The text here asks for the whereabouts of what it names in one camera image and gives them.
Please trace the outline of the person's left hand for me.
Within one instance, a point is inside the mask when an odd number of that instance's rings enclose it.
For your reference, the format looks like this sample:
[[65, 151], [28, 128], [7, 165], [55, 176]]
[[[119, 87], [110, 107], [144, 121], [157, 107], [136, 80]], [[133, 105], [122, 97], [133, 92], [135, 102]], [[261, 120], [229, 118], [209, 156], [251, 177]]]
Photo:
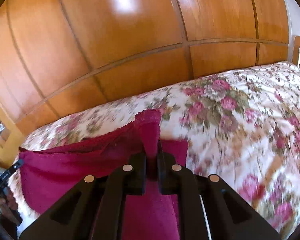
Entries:
[[11, 215], [10, 210], [18, 210], [18, 204], [11, 191], [5, 197], [0, 197], [0, 214], [8, 218]]

